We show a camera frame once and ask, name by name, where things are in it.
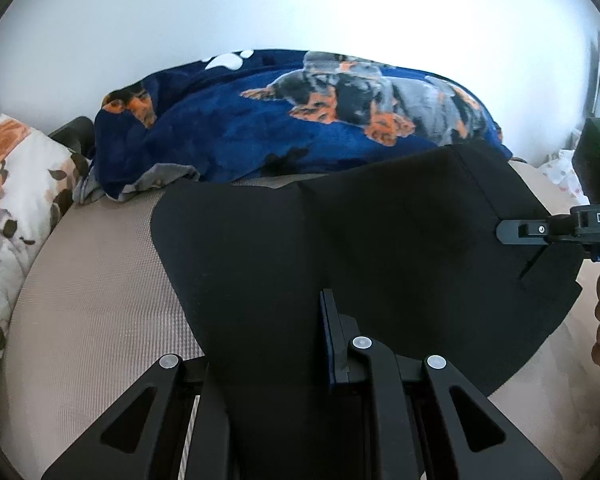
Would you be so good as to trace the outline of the blue dog print blanket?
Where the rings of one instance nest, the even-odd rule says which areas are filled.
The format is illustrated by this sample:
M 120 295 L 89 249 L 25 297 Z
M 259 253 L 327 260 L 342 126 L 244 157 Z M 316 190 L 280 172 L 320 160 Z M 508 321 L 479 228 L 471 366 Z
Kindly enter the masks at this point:
M 124 202 L 181 178 L 329 174 L 451 144 L 501 150 L 501 129 L 449 78 L 356 56 L 229 53 L 109 92 L 74 197 Z

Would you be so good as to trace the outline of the white orange floral pillow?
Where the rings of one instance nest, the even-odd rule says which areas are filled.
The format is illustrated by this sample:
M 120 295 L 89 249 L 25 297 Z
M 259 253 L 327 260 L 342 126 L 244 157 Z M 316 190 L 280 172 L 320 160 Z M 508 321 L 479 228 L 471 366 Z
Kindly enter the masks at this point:
M 82 155 L 0 113 L 0 362 L 24 280 L 87 170 Z

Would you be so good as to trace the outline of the black pants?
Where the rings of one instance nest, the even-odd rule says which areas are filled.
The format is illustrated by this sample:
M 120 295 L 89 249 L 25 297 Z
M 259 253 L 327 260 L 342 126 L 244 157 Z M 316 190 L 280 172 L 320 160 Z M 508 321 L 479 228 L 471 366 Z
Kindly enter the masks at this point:
M 579 296 L 578 246 L 502 244 L 546 210 L 505 159 L 457 145 L 294 182 L 182 181 L 150 229 L 223 390 L 244 479 L 326 479 L 320 293 L 407 358 L 448 358 L 491 394 Z

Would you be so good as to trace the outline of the white dotted bedsheet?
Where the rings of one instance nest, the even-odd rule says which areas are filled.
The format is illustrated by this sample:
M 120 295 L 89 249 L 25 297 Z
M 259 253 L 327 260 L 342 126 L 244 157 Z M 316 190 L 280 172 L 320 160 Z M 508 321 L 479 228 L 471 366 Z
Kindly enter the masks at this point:
M 550 182 L 566 193 L 578 205 L 588 205 L 590 201 L 583 192 L 580 178 L 573 167 L 573 156 L 580 141 L 582 131 L 574 130 L 564 148 L 548 155 L 539 170 Z

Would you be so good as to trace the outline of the black object behind pillow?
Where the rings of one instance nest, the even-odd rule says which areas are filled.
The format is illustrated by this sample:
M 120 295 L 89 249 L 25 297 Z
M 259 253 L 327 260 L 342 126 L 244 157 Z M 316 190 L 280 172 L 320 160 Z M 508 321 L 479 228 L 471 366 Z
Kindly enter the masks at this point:
M 74 118 L 48 137 L 85 158 L 92 158 L 95 154 L 94 124 L 85 116 Z

